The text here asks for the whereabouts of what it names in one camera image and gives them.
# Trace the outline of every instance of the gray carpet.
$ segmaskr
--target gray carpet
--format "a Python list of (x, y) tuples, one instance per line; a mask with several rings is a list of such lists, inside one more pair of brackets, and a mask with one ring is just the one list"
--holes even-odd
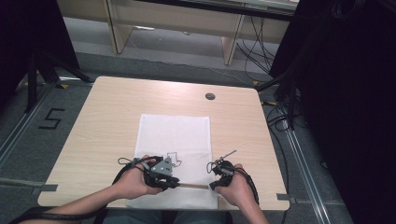
[[(194, 68), (185, 65), (171, 65), (165, 63), (150, 63), (142, 60), (114, 58), (108, 56), (91, 55), (78, 53), (78, 60), (81, 70), (92, 78), (101, 75), (115, 77), (136, 77), (145, 79), (170, 80), (192, 83), (204, 83), (224, 86), (252, 87), (252, 79), (247, 77), (244, 71), (216, 70), (224, 76), (212, 70)], [(59, 74), (67, 75), (63, 70)], [(251, 74), (253, 77), (262, 78), (260, 74)], [(88, 86), (80, 86), (70, 83), (67, 89), (53, 89), (46, 101), (40, 108), (30, 127), (23, 135), (23, 138), (13, 150), (7, 162), (1, 167), (0, 177), (20, 180), (30, 180), (44, 182), (50, 174), (53, 164), (62, 150), (64, 141), (70, 133), (71, 128), (82, 108), (84, 101), (91, 89)], [(262, 100), (273, 100), (275, 87), (263, 92)], [(21, 117), (25, 102), (26, 89), (22, 88), (10, 99), (7, 110), (0, 114), (1, 129), (0, 134), (5, 139), (5, 134), (12, 130), (13, 125)], [(49, 127), (54, 125), (54, 121), (47, 121), (45, 117), (52, 108), (63, 109), (64, 111), (53, 111), (52, 116), (61, 119), (56, 129), (46, 130), (39, 127)], [(268, 115), (273, 109), (271, 106), (264, 106), (263, 112)], [(297, 118), (296, 122), (305, 126), (304, 118)], [(288, 170), (285, 168), (284, 158), (280, 147), (273, 136), (273, 143), (276, 150), (279, 166), (286, 183), (286, 172), (289, 173), (290, 195), (297, 203), (290, 206), (286, 215), (285, 223), (318, 223), (315, 212), (309, 201), (304, 182), (298, 170), (297, 164), (290, 151), (290, 145), (284, 132), (274, 130), (280, 140), (286, 160)], [(332, 178), (325, 168), (320, 166), (320, 153), (309, 129), (296, 126), (296, 134), (304, 150), (309, 168), (318, 184), (318, 189), (329, 211), (332, 223), (352, 223), (345, 206), (332, 182)], [(0, 186), (0, 223), (7, 223), (12, 218), (17, 217), (31, 206), (36, 206), (37, 195), (32, 194), (32, 189), (21, 187)], [(283, 212), (265, 212), (271, 223), (280, 223)], [(238, 211), (233, 211), (235, 224), (247, 223), (245, 218)]]

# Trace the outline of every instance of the hand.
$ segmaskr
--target hand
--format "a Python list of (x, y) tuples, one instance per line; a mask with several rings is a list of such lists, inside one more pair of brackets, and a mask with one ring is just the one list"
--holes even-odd
[[(235, 168), (243, 168), (242, 164), (236, 164)], [(245, 203), (255, 203), (253, 192), (245, 177), (238, 172), (233, 173), (233, 181), (228, 187), (216, 187), (215, 190), (221, 194), (228, 203), (240, 207)]]
[[(148, 160), (147, 162), (155, 162), (155, 159)], [(142, 164), (138, 163), (136, 166), (144, 170)], [(154, 195), (163, 191), (160, 188), (152, 188), (146, 185), (142, 171), (136, 168), (126, 171), (112, 187), (116, 188), (120, 199), (135, 199), (146, 194)]]

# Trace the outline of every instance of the wooden table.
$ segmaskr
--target wooden table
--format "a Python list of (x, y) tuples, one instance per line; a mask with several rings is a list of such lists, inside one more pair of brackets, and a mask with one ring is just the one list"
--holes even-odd
[[(209, 92), (216, 99), (207, 100)], [(244, 165), (262, 210), (289, 208), (276, 198), (286, 191), (256, 91), (120, 77), (96, 79), (49, 175), (47, 184), (58, 188), (41, 192), (38, 203), (57, 206), (109, 186), (122, 168), (117, 159), (134, 155), (141, 114), (209, 116), (213, 159), (237, 149), (227, 160)], [(125, 200), (109, 207), (125, 207)], [(219, 209), (237, 207), (219, 197)]]

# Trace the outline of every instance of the white towel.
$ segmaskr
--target white towel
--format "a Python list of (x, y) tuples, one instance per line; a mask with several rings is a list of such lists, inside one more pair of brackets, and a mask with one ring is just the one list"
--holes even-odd
[[(209, 185), (215, 181), (206, 165), (212, 161), (209, 117), (143, 114), (134, 156), (172, 158), (173, 176), (180, 183)], [(218, 194), (211, 189), (167, 189), (157, 195), (128, 200), (129, 207), (149, 209), (217, 209)]]

